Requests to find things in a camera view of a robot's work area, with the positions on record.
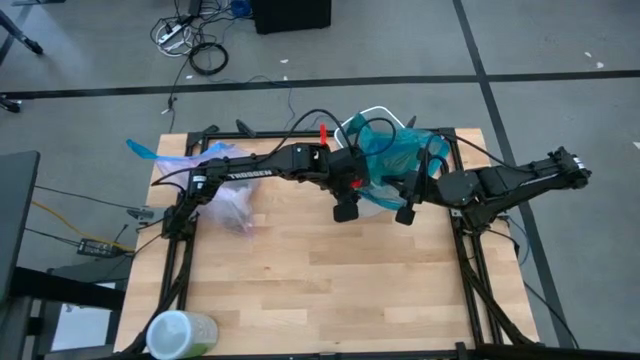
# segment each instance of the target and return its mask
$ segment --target yellow cable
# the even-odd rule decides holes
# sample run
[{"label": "yellow cable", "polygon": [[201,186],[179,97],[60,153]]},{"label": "yellow cable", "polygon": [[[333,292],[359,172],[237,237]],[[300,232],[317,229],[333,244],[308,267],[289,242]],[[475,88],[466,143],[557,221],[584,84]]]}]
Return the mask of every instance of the yellow cable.
[{"label": "yellow cable", "polygon": [[87,238],[87,239],[91,239],[97,242],[101,242],[103,244],[108,244],[108,245],[112,245],[115,246],[117,248],[120,248],[124,251],[128,251],[128,252],[133,252],[134,249],[128,247],[128,246],[124,246],[109,240],[105,240],[105,239],[101,239],[99,237],[95,237],[93,235],[87,234],[85,232],[80,231],[77,227],[73,226],[70,222],[67,221],[67,219],[65,219],[62,215],[58,214],[55,210],[49,208],[48,206],[42,205],[37,201],[31,201],[31,203],[39,208],[41,208],[42,210],[48,211],[49,213],[51,213],[51,215],[57,217],[58,219],[60,219],[60,221],[62,221],[65,225],[67,225],[71,230],[75,231],[76,233],[80,234],[81,236]]}]

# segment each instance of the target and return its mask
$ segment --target cylindrical container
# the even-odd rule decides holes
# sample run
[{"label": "cylindrical container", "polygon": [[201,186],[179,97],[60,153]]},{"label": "cylindrical container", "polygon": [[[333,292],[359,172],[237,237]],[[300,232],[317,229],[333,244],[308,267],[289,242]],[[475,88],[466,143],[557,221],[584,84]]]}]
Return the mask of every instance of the cylindrical container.
[{"label": "cylindrical container", "polygon": [[184,359],[206,353],[218,341],[218,325],[206,315],[169,310],[147,330],[147,346],[158,360]]}]

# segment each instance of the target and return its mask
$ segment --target black chair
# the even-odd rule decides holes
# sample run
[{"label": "black chair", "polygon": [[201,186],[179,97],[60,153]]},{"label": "black chair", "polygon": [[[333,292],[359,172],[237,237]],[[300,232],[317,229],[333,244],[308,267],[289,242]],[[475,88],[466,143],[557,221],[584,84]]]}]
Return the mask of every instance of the black chair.
[{"label": "black chair", "polygon": [[[14,24],[13,21],[11,21],[7,14],[5,14],[2,10],[0,10],[0,26],[7,29],[9,35],[20,41],[24,46],[27,47],[27,49],[33,51],[37,55],[41,55],[43,53],[40,45],[37,42],[26,37],[16,26],[16,24]],[[3,96],[0,96],[0,108],[14,113],[20,112],[19,103],[7,100]]]}]

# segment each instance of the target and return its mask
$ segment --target table leg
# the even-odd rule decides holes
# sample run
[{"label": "table leg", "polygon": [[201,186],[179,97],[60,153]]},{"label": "table leg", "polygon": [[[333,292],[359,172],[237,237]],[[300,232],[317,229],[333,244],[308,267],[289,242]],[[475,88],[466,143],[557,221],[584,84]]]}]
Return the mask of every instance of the table leg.
[{"label": "table leg", "polygon": [[40,271],[16,267],[11,279],[12,296],[31,296],[109,310],[121,310],[124,291],[83,283]]}]

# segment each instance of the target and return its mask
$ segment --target plastic bag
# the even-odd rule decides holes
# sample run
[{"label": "plastic bag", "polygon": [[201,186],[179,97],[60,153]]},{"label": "plastic bag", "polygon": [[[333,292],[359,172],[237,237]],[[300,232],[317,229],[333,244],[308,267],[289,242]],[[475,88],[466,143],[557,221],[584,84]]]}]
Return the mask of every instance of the plastic bag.
[{"label": "plastic bag", "polygon": [[[204,153],[189,157],[158,156],[146,147],[127,140],[127,145],[133,152],[143,159],[155,160],[160,172],[165,175],[172,171],[198,166],[203,161],[214,158],[235,158],[248,156],[249,153],[222,142],[216,142]],[[167,178],[186,189],[189,172],[183,172]],[[227,181],[220,186],[216,196],[206,205],[200,205],[196,211],[214,223],[222,225],[226,229],[243,234],[249,234],[253,227],[253,217],[250,198],[257,188],[259,180]]]},{"label": "plastic bag", "polygon": [[[347,124],[346,133],[349,138],[355,135],[365,124],[366,119],[362,114],[357,114]],[[407,171],[414,170],[418,166],[417,154],[421,147],[425,146],[429,138],[429,152],[443,158],[449,153],[449,145],[432,132],[419,129],[396,128],[396,138],[389,149],[379,155],[367,156],[367,168],[371,183],[360,189],[359,193],[364,198],[389,210],[398,210],[404,206],[405,201],[393,186],[382,181],[383,176],[398,176]],[[388,146],[392,140],[390,132],[374,130],[369,124],[362,128],[358,137],[358,146],[365,154],[372,154]],[[427,168],[431,176],[438,171],[440,162],[432,160]]]}]

